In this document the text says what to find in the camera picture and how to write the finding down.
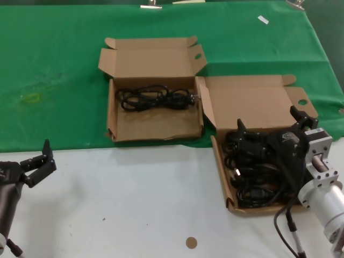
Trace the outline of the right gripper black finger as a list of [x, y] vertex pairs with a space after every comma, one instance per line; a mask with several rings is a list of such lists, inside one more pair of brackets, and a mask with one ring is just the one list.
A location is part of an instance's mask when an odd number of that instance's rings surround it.
[[304, 131], [306, 128], [313, 130], [318, 127], [318, 119], [309, 116], [305, 111], [298, 110], [294, 105], [290, 108], [290, 114], [295, 119], [291, 126], [294, 130]]
[[267, 156], [267, 134], [260, 132], [248, 132], [241, 119], [237, 120], [236, 135], [239, 138], [237, 149], [250, 153], [260, 159]]

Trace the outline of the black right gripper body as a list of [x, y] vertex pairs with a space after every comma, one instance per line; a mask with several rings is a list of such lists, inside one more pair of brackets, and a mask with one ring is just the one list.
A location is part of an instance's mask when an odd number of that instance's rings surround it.
[[267, 146], [296, 194], [309, 181], [305, 163], [307, 148], [303, 142], [303, 134], [307, 130], [308, 126], [293, 125], [270, 129], [267, 132]]

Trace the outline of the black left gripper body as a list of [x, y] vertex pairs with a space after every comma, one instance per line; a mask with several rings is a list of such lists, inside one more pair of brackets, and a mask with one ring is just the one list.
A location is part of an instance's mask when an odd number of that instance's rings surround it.
[[26, 183], [25, 171], [19, 163], [1, 161], [0, 169], [2, 187], [10, 184]]

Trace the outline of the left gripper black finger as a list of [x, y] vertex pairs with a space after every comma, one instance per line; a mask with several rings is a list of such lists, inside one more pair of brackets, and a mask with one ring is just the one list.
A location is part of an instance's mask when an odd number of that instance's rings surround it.
[[20, 162], [23, 173], [23, 182], [33, 188], [54, 171], [56, 171], [56, 163], [50, 141], [45, 140], [42, 154], [33, 158]]

